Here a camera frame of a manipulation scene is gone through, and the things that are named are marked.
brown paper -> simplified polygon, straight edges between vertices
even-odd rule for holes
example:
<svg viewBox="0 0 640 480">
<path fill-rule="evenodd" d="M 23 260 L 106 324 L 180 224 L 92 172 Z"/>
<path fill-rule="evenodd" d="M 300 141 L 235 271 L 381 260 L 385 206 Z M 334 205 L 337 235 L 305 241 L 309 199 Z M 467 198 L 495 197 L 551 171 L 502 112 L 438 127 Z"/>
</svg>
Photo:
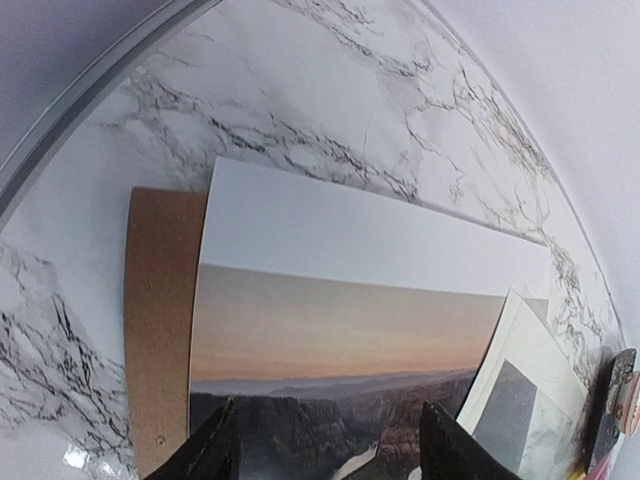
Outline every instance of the brown paper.
<svg viewBox="0 0 640 480">
<path fill-rule="evenodd" d="M 134 188 L 124 282 L 126 376 L 141 478 L 187 438 L 191 323 L 206 194 Z"/>
</svg>

landscape photo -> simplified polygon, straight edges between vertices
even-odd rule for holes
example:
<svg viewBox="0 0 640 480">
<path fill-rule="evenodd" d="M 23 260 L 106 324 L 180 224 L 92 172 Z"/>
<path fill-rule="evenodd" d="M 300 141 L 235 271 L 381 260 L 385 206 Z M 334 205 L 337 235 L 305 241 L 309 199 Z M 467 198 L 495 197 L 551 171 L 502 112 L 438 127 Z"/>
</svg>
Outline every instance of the landscape photo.
<svg viewBox="0 0 640 480">
<path fill-rule="evenodd" d="M 423 402 L 458 413 L 503 304 L 201 264 L 190 432 L 233 398 L 243 480 L 407 479 Z"/>
</svg>

white marble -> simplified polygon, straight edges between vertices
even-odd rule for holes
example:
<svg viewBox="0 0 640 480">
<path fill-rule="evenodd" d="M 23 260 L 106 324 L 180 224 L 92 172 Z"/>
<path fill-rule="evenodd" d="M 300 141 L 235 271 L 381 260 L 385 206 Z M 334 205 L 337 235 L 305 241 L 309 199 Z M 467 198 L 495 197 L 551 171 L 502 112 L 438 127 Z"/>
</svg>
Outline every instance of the white marble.
<svg viewBox="0 0 640 480">
<path fill-rule="evenodd" d="M 25 433 L 40 429 L 69 441 L 84 478 L 135 477 L 122 367 L 129 191 L 204 191 L 218 154 L 546 243 L 550 328 L 581 381 L 604 344 L 620 348 L 602 275 L 548 160 L 425 4 L 226 1 L 102 102 L 0 236 L 0 428 L 25 462 L 46 449 Z"/>
</svg>

sky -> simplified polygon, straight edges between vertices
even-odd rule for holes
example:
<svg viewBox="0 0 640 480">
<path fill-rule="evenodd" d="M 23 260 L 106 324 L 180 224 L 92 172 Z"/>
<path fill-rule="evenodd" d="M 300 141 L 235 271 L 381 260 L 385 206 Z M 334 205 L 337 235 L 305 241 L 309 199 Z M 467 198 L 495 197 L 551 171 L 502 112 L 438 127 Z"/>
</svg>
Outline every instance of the sky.
<svg viewBox="0 0 640 480">
<path fill-rule="evenodd" d="M 192 379 L 477 367 L 504 298 L 200 265 Z"/>
</svg>

